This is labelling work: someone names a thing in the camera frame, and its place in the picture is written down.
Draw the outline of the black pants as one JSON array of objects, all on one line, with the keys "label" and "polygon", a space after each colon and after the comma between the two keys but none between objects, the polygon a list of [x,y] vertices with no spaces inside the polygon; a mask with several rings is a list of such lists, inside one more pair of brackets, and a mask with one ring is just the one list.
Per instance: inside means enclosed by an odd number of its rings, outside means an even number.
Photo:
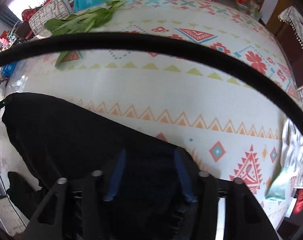
[{"label": "black pants", "polygon": [[[68,101],[14,93],[2,117],[11,144],[48,194],[23,239],[215,239],[214,178],[184,149]],[[182,149],[196,202],[186,201],[174,163]],[[104,200],[122,149],[117,195]]]}]

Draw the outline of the patterned tablecloth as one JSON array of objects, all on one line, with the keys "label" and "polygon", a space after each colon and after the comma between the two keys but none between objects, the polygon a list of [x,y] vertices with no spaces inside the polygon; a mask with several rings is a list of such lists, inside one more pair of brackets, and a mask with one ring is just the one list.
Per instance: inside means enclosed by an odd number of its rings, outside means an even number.
[{"label": "patterned tablecloth", "polygon": [[[202,0],[127,0],[104,31],[162,35],[231,55],[297,100],[274,36],[239,10]],[[265,193],[282,149],[284,113],[253,88],[200,64],[154,53],[83,51],[61,69],[57,54],[19,62],[4,95],[42,93],[75,103],[190,152],[222,179],[242,178],[279,227],[289,199]]]}]

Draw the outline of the blue tissue pack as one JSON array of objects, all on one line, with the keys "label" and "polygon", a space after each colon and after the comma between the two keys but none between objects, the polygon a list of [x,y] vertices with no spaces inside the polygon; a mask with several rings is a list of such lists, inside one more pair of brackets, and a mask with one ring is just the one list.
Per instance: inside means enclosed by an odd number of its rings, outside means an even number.
[{"label": "blue tissue pack", "polygon": [[9,78],[12,76],[17,65],[17,61],[6,64],[1,68],[1,75],[5,78]]}]

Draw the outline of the green leafy vegetables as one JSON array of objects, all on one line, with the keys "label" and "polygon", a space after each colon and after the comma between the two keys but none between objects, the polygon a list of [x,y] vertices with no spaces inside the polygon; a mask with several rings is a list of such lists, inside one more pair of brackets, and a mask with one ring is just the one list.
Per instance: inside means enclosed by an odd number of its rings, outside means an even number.
[{"label": "green leafy vegetables", "polygon": [[88,33],[92,29],[102,27],[111,21],[115,11],[125,0],[103,0],[107,7],[88,9],[81,14],[70,14],[66,19],[53,18],[44,24],[44,28],[52,36]]}]

